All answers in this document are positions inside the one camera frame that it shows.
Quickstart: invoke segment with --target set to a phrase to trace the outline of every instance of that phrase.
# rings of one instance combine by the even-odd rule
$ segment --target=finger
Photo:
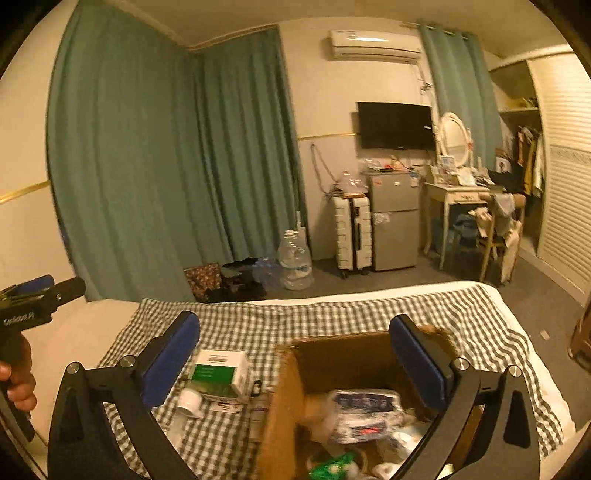
[[[33,366],[33,359],[31,357],[31,344],[25,338],[25,336],[21,333],[21,355],[22,361],[19,362],[25,369],[31,371],[31,367]]]
[[[8,399],[13,402],[26,400],[33,395],[33,390],[35,390],[35,377],[31,375],[31,379],[27,383],[16,385],[8,389]]]
[[[16,365],[15,367],[12,367],[12,375],[10,376],[10,381],[13,385],[29,383],[31,377],[31,370],[28,369],[25,365]]]
[[[7,381],[12,375],[12,368],[10,365],[0,362],[0,382]]]
[[[31,395],[26,400],[15,402],[14,406],[22,411],[31,411],[37,406],[37,398],[35,395]]]

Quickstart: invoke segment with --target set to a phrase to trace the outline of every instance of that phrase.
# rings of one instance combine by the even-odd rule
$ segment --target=air conditioner
[[[421,57],[418,37],[364,30],[331,30],[336,59],[389,60],[416,63]]]

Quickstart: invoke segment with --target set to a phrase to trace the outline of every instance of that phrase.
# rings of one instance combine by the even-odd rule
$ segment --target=blue gripper pad
[[[201,325],[193,312],[183,311],[161,337],[153,339],[138,357],[148,357],[142,375],[142,402],[148,408],[162,405],[199,341]]]
[[[452,388],[453,360],[421,332],[406,314],[390,321],[390,344],[423,404],[439,412],[447,407]]]
[[[21,283],[14,288],[13,295],[30,295],[46,288],[51,288],[55,285],[55,281],[51,275],[43,275],[39,278],[34,278],[25,283]]]

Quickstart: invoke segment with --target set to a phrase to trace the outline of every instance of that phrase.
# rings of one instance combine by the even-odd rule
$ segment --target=mini fridge
[[[369,201],[374,233],[374,269],[417,264],[419,242],[418,174],[369,173]]]

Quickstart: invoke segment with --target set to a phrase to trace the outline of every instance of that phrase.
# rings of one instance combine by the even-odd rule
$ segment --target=closet shelf
[[[540,109],[535,106],[530,107],[523,107],[523,108],[508,108],[508,109],[501,109],[499,113],[501,115],[509,114],[509,113],[526,113],[526,112],[540,112]]]

